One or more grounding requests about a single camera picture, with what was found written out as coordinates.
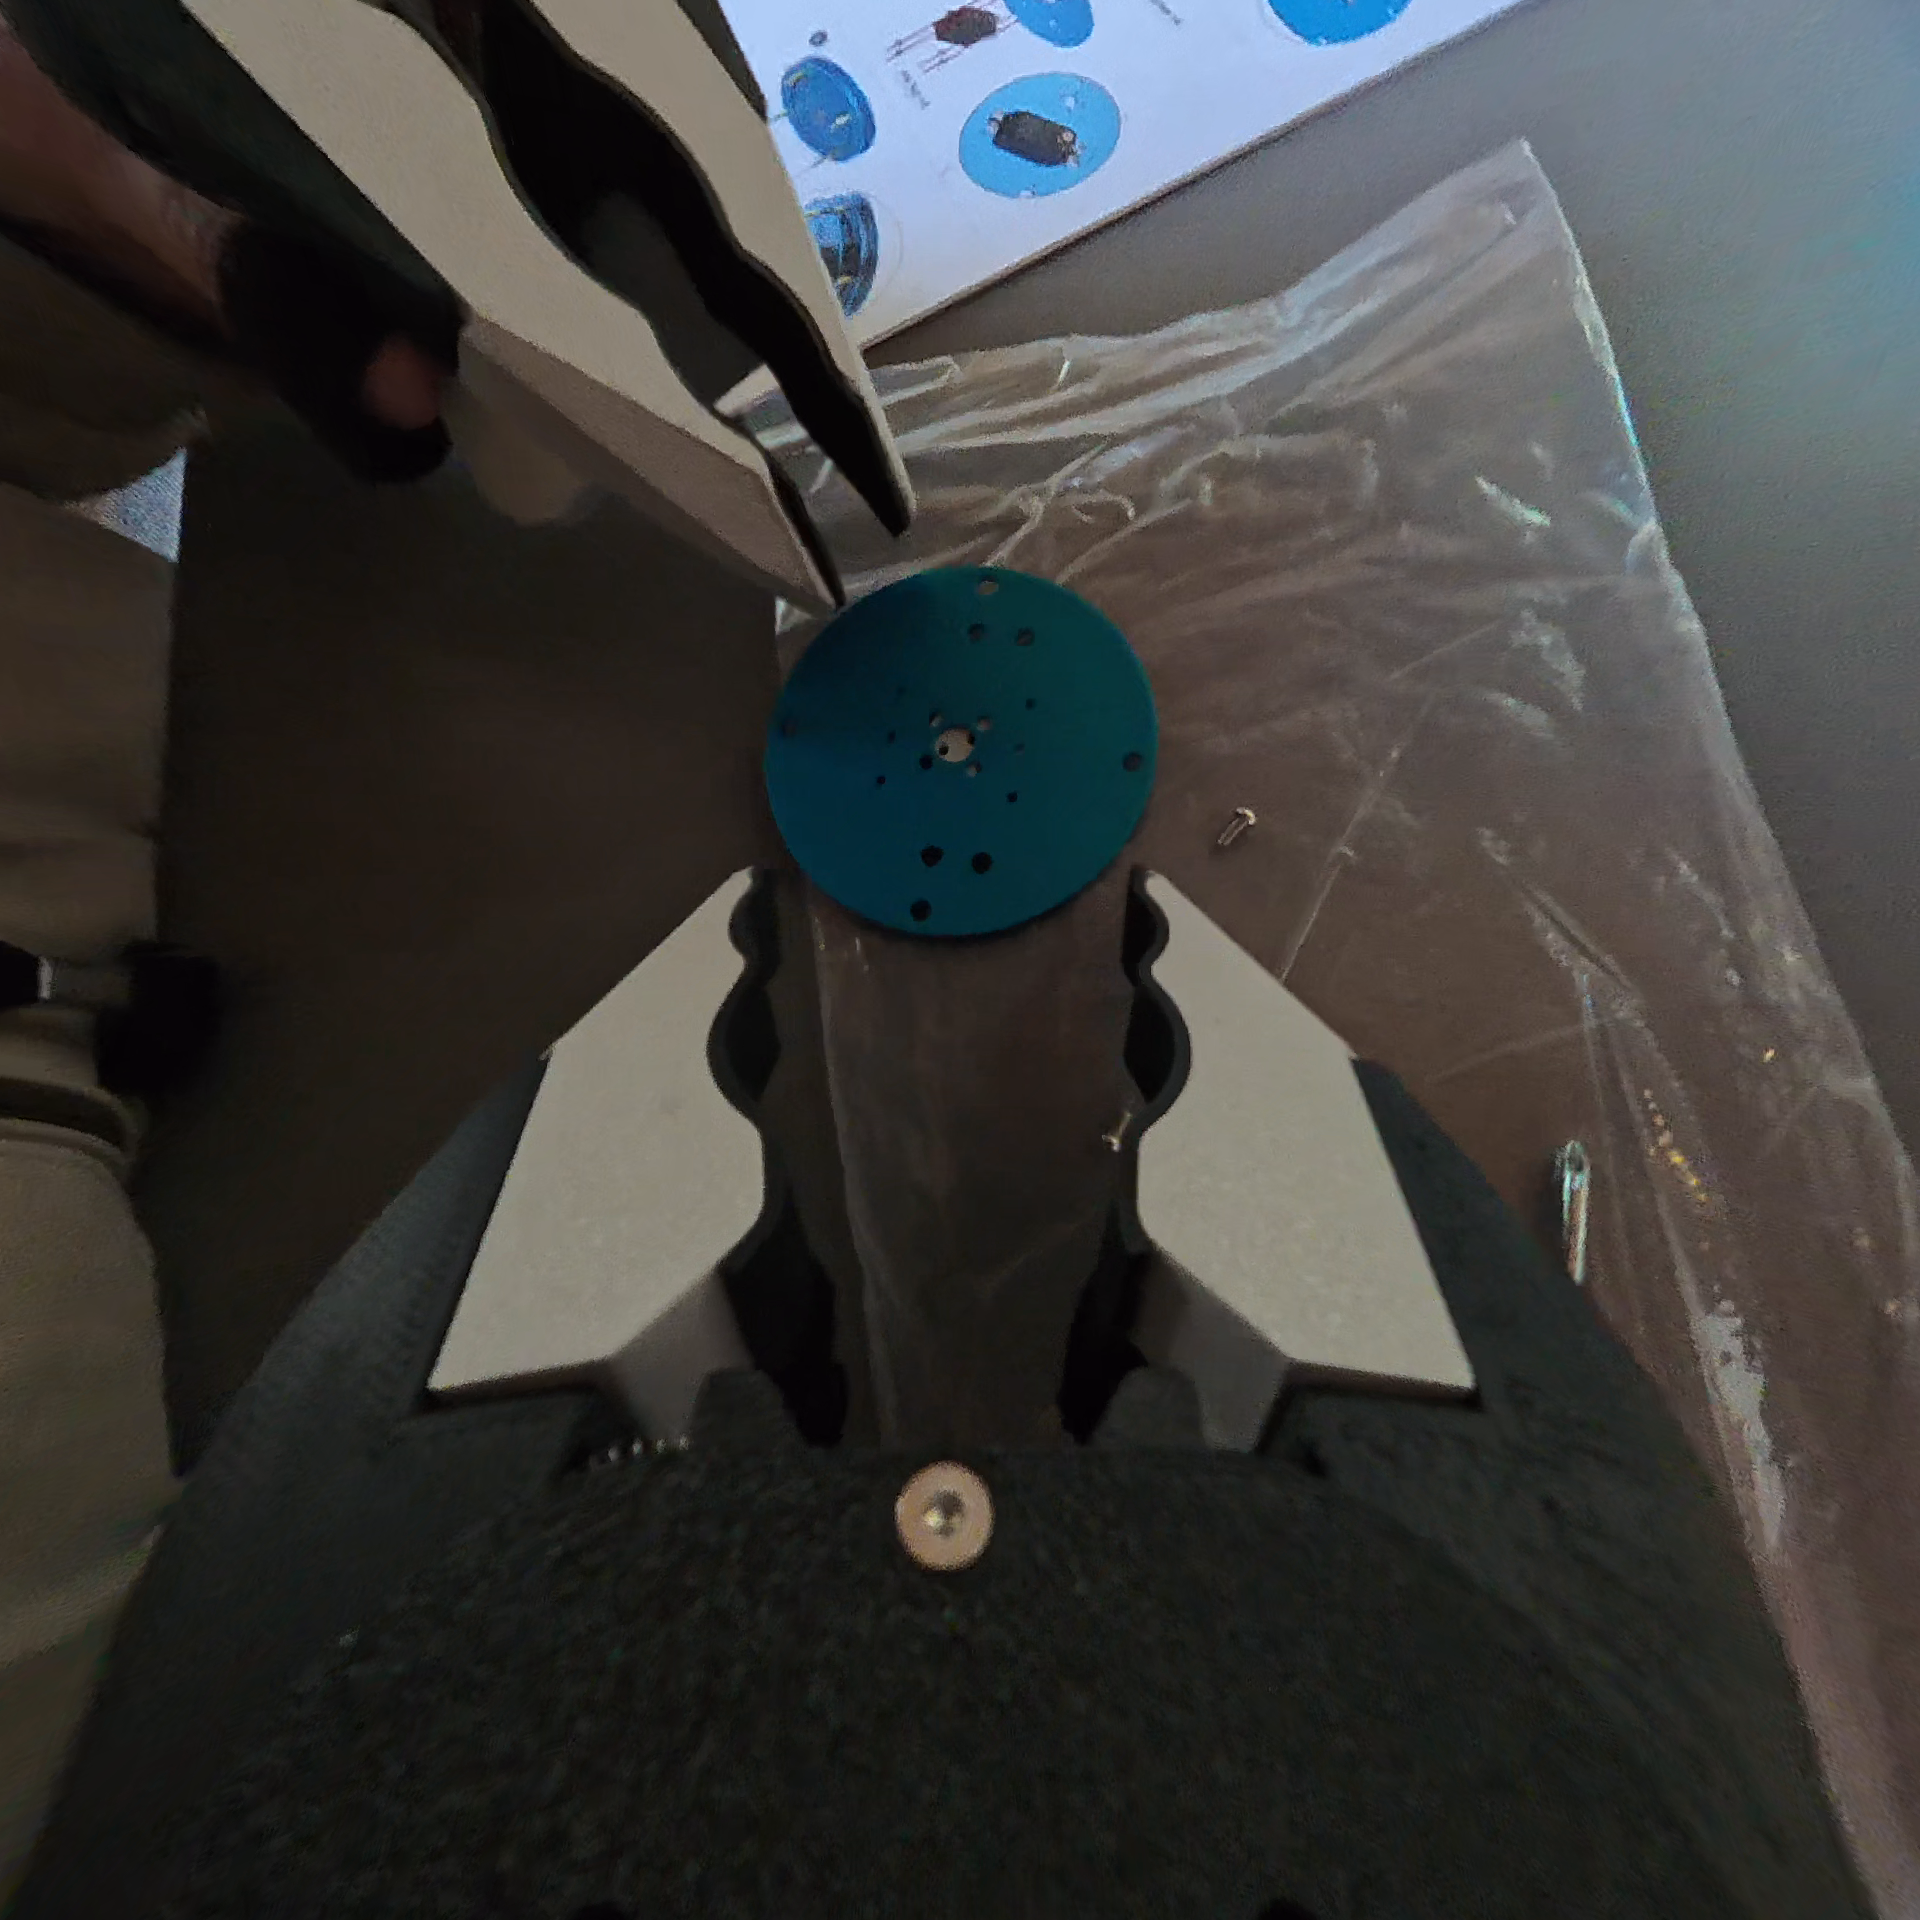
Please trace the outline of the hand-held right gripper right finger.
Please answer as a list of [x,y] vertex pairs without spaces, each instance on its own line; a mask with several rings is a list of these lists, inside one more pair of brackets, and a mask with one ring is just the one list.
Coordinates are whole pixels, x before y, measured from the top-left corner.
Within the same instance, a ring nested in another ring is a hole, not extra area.
[[1257,1452],[1297,1386],[1475,1404],[1353,1046],[1166,876],[1137,871],[1129,904],[1139,1005],[1167,1026],[1125,1150],[1139,1350],[1218,1452]]

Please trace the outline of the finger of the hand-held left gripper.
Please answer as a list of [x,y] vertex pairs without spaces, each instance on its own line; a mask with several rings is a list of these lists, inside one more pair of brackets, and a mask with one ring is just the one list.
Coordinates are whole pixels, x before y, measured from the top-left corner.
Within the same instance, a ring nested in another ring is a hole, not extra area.
[[700,404],[767,372],[900,536],[911,489],[722,9],[607,4],[607,24],[638,45],[596,64],[561,4],[497,4],[497,130],[517,186],[639,310]]
[[817,612],[843,604],[778,468],[692,394],[649,319],[542,229],[489,111],[428,36],[354,2],[188,14],[445,282],[477,401],[756,588]]

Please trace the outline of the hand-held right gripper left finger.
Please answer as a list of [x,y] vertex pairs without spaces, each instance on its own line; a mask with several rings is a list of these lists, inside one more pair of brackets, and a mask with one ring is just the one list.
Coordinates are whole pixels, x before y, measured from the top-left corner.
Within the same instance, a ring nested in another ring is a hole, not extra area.
[[767,873],[726,876],[545,1054],[437,1400],[594,1386],[683,1444],[706,1377],[750,1367],[724,1268],[770,1223],[772,1174],[722,1034],[767,893]]

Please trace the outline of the blue round metal plate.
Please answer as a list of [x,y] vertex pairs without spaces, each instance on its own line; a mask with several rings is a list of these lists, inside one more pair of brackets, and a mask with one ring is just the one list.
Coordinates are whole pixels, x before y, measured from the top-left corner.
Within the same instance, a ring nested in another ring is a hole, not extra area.
[[930,567],[801,646],[764,750],[783,850],[829,900],[977,940],[1075,900],[1133,838],[1161,724],[1137,646],[1082,594]]

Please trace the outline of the person's left hand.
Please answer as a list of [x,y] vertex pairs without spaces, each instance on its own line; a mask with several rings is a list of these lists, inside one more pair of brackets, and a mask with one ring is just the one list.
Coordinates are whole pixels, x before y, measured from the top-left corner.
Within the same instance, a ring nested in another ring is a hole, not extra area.
[[4,229],[180,343],[223,350],[306,418],[417,436],[452,359],[334,246],[205,199],[71,102],[4,28]]

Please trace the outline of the assembly guide booklet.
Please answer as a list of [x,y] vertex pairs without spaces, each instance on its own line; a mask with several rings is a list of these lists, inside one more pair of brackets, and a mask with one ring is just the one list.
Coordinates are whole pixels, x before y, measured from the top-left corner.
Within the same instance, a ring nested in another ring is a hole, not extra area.
[[1510,2],[724,2],[857,344],[993,287]]

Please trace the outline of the clear plastic bag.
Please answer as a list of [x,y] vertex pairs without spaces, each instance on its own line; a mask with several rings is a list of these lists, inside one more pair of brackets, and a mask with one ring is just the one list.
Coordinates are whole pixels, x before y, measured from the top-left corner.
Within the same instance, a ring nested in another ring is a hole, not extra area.
[[[1403,1088],[1589,1297],[1743,1529],[1878,1914],[1916,1914],[1916,1161],[1743,770],[1583,263],[1513,144],[1298,285],[881,370],[869,591],[1052,577],[1139,648],[1166,876]],[[1214,850],[1237,806],[1257,828]]]

